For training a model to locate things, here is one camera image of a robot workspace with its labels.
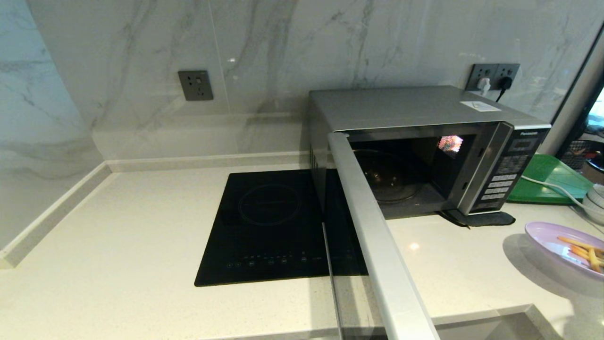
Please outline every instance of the black induction cooktop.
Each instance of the black induction cooktop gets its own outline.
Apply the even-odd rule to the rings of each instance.
[[[229,175],[195,286],[327,275],[310,171]]]

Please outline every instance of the black power cord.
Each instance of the black power cord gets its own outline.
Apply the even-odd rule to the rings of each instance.
[[[497,97],[496,102],[499,102],[499,100],[501,99],[501,96],[503,96],[503,94],[506,92],[506,90],[508,90],[510,87],[512,87],[512,78],[503,77],[499,81],[499,87],[501,88],[501,92],[499,93],[499,97]]]

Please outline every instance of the microwave control panel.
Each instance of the microwave control panel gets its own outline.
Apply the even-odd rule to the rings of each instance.
[[[520,179],[548,129],[514,130],[487,181],[481,189],[470,214],[497,211]]]

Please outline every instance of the white plug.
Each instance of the white plug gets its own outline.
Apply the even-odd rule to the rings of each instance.
[[[480,78],[477,87],[480,89],[480,95],[486,97],[487,92],[490,90],[490,78]]]

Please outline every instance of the kitchen counter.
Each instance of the kitchen counter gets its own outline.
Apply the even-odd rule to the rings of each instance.
[[[0,339],[337,335],[328,277],[193,285],[228,174],[298,168],[110,175],[17,268],[0,270]],[[552,221],[600,238],[604,232],[568,207],[506,204],[504,211],[517,222],[468,230],[435,215],[388,221],[437,328],[534,305],[567,339],[597,338],[604,286],[584,290],[582,276],[562,275],[527,243],[524,224]],[[366,296],[357,301],[375,310]],[[379,315],[358,322],[380,323]]]

